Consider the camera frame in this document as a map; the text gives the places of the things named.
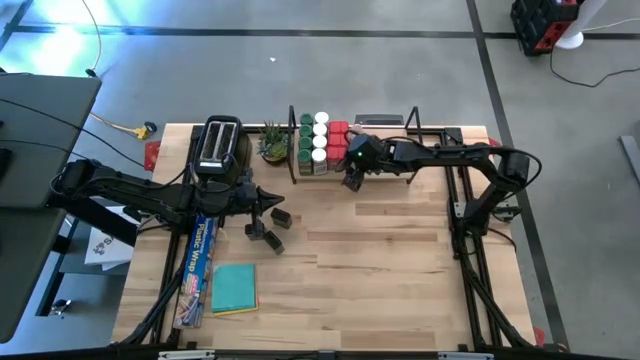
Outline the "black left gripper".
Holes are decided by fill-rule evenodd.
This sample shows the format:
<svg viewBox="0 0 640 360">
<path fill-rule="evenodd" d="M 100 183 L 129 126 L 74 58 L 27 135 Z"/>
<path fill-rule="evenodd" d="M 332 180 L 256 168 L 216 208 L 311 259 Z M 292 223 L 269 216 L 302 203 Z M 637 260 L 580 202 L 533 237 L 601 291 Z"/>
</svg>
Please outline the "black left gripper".
<svg viewBox="0 0 640 360">
<path fill-rule="evenodd" d="M 251 223 L 257 224 L 258 222 L 262 222 L 262 213 L 282 203 L 285 197 L 268 192 L 261 186 L 257 187 L 253 182 L 253 170 L 245 169 L 236 181 L 236 188 L 232 200 L 234 215 L 249 215 L 251 217 Z"/>
</svg>

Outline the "succulent plant in black pot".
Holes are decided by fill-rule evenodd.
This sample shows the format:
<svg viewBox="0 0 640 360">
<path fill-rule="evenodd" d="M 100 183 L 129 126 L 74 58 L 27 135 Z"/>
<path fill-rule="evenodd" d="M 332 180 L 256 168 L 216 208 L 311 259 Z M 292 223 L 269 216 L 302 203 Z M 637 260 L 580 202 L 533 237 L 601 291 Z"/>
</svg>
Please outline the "succulent plant in black pot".
<svg viewBox="0 0 640 360">
<path fill-rule="evenodd" d="M 268 164 L 280 165 L 287 159 L 288 140 L 288 133 L 279 124 L 273 121 L 264 122 L 264 127 L 260 130 L 257 153 Z"/>
</svg>

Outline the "black two-slot toaster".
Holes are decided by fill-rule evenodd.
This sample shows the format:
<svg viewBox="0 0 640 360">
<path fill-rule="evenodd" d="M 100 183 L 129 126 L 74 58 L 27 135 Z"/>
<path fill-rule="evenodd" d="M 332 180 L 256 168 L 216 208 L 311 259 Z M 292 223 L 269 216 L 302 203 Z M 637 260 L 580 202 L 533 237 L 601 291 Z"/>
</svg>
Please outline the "black two-slot toaster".
<svg viewBox="0 0 640 360">
<path fill-rule="evenodd" d="M 251 140 L 239 118 L 213 115 L 201 132 L 194 172 L 204 181 L 231 185 L 250 166 L 252 152 Z"/>
</svg>

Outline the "blue plastic wrap box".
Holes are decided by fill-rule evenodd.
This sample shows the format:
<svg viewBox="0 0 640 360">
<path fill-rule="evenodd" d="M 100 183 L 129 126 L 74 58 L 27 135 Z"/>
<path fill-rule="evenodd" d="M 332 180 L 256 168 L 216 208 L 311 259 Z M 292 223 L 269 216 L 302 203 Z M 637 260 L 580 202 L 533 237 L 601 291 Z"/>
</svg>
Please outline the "blue plastic wrap box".
<svg viewBox="0 0 640 360">
<path fill-rule="evenodd" d="M 196 217 L 173 321 L 175 328 L 201 326 L 217 232 L 217 218 Z"/>
</svg>

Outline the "white printed paper sheet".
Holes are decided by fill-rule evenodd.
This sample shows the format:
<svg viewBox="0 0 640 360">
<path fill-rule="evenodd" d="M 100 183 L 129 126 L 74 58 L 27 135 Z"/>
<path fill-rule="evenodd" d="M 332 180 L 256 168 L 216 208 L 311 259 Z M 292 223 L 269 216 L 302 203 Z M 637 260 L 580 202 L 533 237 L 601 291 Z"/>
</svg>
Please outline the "white printed paper sheet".
<svg viewBox="0 0 640 360">
<path fill-rule="evenodd" d="M 133 252 L 133 246 L 92 227 L 84 264 L 99 266 L 102 271 L 108 271 L 128 263 L 132 259 Z"/>
</svg>

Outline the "black desk support beam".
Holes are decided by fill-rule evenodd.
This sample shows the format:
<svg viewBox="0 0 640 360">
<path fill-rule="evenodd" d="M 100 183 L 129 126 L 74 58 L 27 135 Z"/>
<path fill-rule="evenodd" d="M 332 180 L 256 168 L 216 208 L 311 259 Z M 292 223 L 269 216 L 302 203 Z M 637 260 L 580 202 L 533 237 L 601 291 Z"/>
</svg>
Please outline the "black desk support beam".
<svg viewBox="0 0 640 360">
<path fill-rule="evenodd" d="M 64 209 L 79 220 L 127 245 L 136 244 L 137 226 L 90 198 L 71 199 L 53 194 L 49 197 L 47 205 Z"/>
</svg>

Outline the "black and red tool case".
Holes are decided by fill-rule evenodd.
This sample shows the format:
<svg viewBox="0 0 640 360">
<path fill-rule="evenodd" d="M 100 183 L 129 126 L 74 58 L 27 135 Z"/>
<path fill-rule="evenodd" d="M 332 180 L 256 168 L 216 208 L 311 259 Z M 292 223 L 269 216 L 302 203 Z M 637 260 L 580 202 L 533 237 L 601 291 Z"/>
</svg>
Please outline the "black and red tool case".
<svg viewBox="0 0 640 360">
<path fill-rule="evenodd" d="M 578 18 L 584 0 L 514 0 L 510 19 L 523 53 L 536 57 L 552 52 Z"/>
</svg>

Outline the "grey desk panel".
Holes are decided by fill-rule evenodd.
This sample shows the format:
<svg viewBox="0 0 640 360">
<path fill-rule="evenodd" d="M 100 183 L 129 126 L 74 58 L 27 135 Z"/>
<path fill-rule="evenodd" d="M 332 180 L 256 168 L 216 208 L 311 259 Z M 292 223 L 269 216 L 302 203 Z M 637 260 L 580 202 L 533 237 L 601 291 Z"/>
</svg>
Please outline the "grey desk panel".
<svg viewBox="0 0 640 360">
<path fill-rule="evenodd" d="M 65 212 L 0 209 L 0 343 L 14 335 Z"/>
<path fill-rule="evenodd" d="M 0 148 L 12 152 L 0 176 L 0 207 L 45 205 L 100 87 L 95 78 L 0 75 Z"/>
</svg>

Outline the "silver metal bracket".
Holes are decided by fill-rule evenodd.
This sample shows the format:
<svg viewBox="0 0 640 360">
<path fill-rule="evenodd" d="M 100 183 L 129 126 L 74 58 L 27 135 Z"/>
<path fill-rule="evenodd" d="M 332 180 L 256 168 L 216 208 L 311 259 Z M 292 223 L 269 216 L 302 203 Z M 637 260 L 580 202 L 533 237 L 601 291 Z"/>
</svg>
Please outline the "silver metal bracket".
<svg viewBox="0 0 640 360">
<path fill-rule="evenodd" d="M 217 360 L 214 350 L 174 350 L 163 351 L 157 360 Z"/>
<path fill-rule="evenodd" d="M 490 353 L 447 351 L 439 352 L 437 360 L 495 360 L 495 358 Z"/>
</svg>

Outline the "white pedestal stand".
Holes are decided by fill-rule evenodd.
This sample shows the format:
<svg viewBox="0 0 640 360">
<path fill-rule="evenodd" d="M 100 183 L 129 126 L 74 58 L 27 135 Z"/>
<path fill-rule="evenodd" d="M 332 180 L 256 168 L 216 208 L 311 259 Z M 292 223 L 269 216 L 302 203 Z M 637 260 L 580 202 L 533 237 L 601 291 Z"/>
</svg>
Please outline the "white pedestal stand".
<svg viewBox="0 0 640 360">
<path fill-rule="evenodd" d="M 587 25 L 608 0 L 583 0 L 580 4 L 577 19 L 574 20 L 563 35 L 556 42 L 555 47 L 572 50 L 580 47 L 584 42 Z"/>
</svg>

